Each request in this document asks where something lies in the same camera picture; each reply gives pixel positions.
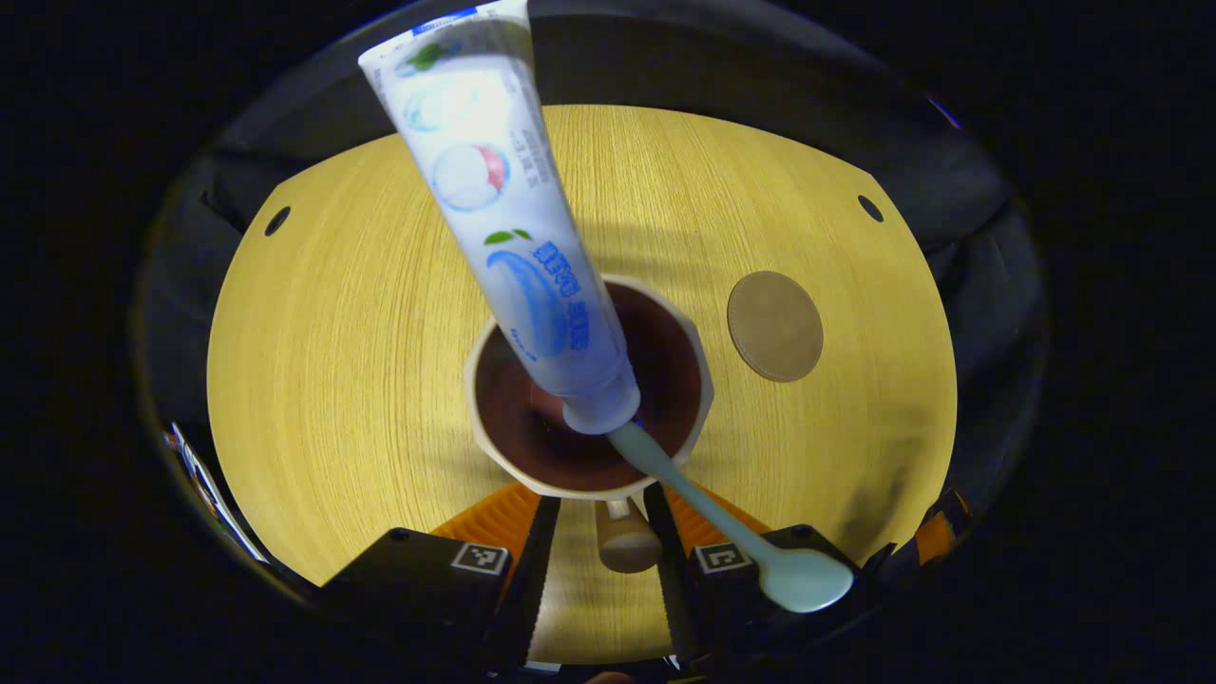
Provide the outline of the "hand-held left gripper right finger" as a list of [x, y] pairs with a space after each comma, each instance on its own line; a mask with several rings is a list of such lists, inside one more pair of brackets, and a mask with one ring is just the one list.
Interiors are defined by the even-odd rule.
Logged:
[[832, 606], [817, 612], [790, 612], [760, 592], [751, 556], [727, 542], [666, 486], [647, 486], [643, 501], [663, 544], [657, 572], [680, 665], [811, 654], [860, 624], [861, 570], [811, 525], [769, 528], [733, 503], [715, 498], [765, 542], [782, 549], [824, 553], [852, 574], [851, 588]]

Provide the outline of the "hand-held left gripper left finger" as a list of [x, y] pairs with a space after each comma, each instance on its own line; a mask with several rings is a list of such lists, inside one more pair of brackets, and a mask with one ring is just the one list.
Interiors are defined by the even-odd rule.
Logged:
[[413, 671], [528, 658], [561, 499], [506, 484], [430, 532], [394, 527], [319, 589], [320, 607], [404, 650]]

